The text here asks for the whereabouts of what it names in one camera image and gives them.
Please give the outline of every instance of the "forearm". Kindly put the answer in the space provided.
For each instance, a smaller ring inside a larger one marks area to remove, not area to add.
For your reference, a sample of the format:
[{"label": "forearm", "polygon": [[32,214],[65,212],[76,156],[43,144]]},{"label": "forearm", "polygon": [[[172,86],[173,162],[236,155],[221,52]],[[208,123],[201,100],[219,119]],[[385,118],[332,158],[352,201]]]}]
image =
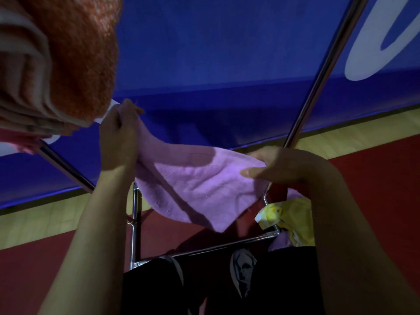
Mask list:
[{"label": "forearm", "polygon": [[129,190],[123,180],[101,173],[40,314],[119,312]]},{"label": "forearm", "polygon": [[308,186],[327,313],[418,313],[416,294],[381,248],[338,170],[326,164]]}]

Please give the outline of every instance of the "shoe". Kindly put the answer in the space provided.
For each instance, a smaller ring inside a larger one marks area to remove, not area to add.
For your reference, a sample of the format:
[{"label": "shoe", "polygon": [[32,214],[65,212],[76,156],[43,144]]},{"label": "shoe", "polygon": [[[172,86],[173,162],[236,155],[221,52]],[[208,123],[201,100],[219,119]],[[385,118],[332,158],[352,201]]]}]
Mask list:
[{"label": "shoe", "polygon": [[257,260],[246,249],[236,250],[231,257],[231,276],[241,298],[249,294],[251,276]]},{"label": "shoe", "polygon": [[169,255],[162,255],[159,257],[160,259],[165,259],[171,264],[173,264],[176,268],[176,272],[178,272],[179,278],[181,279],[182,286],[184,285],[184,275],[182,273],[181,265],[179,265],[178,261]]}]

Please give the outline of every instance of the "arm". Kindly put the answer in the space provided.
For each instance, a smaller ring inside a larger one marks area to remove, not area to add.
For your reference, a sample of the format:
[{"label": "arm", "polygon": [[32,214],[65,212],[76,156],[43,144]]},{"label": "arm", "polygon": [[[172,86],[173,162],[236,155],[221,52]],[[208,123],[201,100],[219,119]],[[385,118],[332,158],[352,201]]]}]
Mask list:
[{"label": "arm", "polygon": [[333,165],[295,149],[266,147],[252,155],[267,167],[248,168],[242,175],[308,185],[327,314],[420,314],[418,296],[383,251]]},{"label": "arm", "polygon": [[137,157],[136,124],[130,101],[114,106],[103,120],[102,171],[39,314],[119,313],[126,201]]}]

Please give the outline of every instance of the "metal rack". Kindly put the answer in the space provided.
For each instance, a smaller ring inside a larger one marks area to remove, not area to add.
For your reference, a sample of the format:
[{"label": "metal rack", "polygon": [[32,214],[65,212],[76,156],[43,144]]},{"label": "metal rack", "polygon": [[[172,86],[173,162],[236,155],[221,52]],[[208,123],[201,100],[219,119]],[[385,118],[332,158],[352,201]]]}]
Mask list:
[{"label": "metal rack", "polygon": [[[357,21],[361,13],[363,12],[368,0],[351,0],[345,14],[343,16],[342,21],[339,24],[339,27],[333,37],[333,40],[330,43],[328,51],[324,57],[323,63],[321,64],[320,69],[315,77],[315,80],[309,90],[306,99],[300,109],[300,112],[286,138],[284,143],[284,147],[293,148],[297,142],[298,135],[302,130],[303,124],[307,120],[313,106],[315,105],[316,101],[318,100],[319,95],[321,94],[329,75],[331,74],[335,63],[337,62],[344,46],[346,45],[354,26],[356,25]],[[63,159],[60,155],[58,155],[54,150],[52,150],[46,143],[43,143],[41,148],[38,151],[38,154],[42,156],[45,160],[50,162],[54,165],[57,169],[62,171],[66,176],[68,176],[71,180],[73,180],[77,185],[81,188],[86,190],[89,193],[92,193],[95,189],[94,184],[89,181],[86,177],[84,177],[75,167],[69,164],[65,159]],[[127,217],[128,223],[131,225],[132,234],[131,234],[131,255],[130,255],[130,269],[138,267],[146,262],[149,259],[139,261],[139,223],[138,223],[138,212],[139,212],[139,200],[141,199],[141,194],[139,188],[134,183],[133,187],[133,213],[132,218]],[[280,233],[280,230],[277,226],[274,227],[273,231],[267,232],[263,235],[256,236],[253,238],[247,238],[238,240],[231,243],[226,243],[214,247],[209,247],[206,249],[184,252],[184,253],[177,253],[173,254],[172,256],[185,256],[185,255],[198,255],[203,254],[215,250],[225,249],[232,246],[237,246],[246,243],[253,243],[262,240],[267,240],[270,238],[275,238]]]}]

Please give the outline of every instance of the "person's left hand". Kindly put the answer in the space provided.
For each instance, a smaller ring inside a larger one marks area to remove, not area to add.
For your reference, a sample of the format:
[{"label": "person's left hand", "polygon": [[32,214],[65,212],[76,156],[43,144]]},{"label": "person's left hand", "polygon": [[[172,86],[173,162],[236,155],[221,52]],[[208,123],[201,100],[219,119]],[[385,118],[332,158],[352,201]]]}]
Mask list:
[{"label": "person's left hand", "polygon": [[112,173],[131,183],[138,146],[138,114],[144,111],[125,99],[114,105],[99,127],[102,172]]}]

